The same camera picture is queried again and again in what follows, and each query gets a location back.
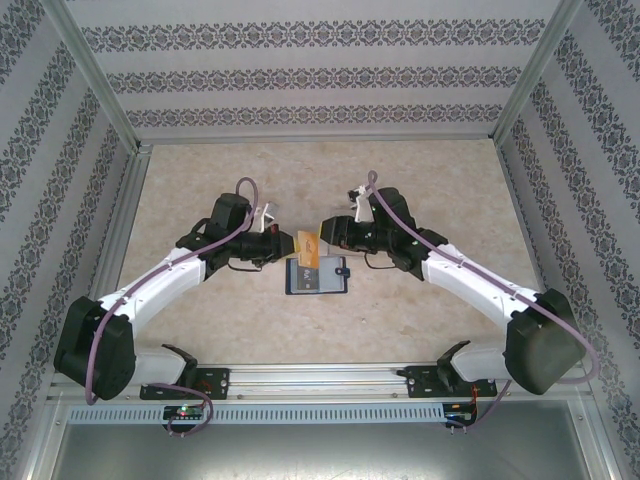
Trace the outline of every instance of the card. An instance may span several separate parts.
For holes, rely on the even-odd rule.
[[[320,266],[320,260],[318,258],[318,235],[298,231],[298,245],[300,246],[298,264],[301,267],[318,269]]]
[[[318,290],[320,288],[320,270],[317,268],[297,267],[298,290]]]

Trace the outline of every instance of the yellow card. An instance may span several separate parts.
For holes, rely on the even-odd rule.
[[[307,268],[319,268],[320,259],[318,258],[318,235],[315,233],[298,231],[298,245],[300,246],[298,265]]]

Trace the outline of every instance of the perforated metal strip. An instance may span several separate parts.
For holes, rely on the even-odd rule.
[[[163,423],[163,405],[73,407],[69,424],[132,425]],[[328,423],[424,423],[445,421],[441,403],[369,405],[214,405],[218,425],[292,425]],[[195,424],[199,420],[176,420]]]

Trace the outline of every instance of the black card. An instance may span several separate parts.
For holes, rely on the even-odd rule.
[[[320,275],[317,268],[297,267],[298,290],[318,290],[320,288]]]

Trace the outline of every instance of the metal panel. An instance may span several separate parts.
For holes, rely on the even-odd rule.
[[[73,407],[70,425],[157,425],[163,422],[162,405],[100,405]],[[212,424],[311,425],[354,423],[444,422],[441,403],[334,404],[334,405],[233,405],[216,404]],[[198,420],[174,421],[198,424]]]
[[[159,426],[69,425],[53,478],[590,478],[572,425],[557,402],[502,405],[467,435],[420,424],[217,425],[191,441]]]

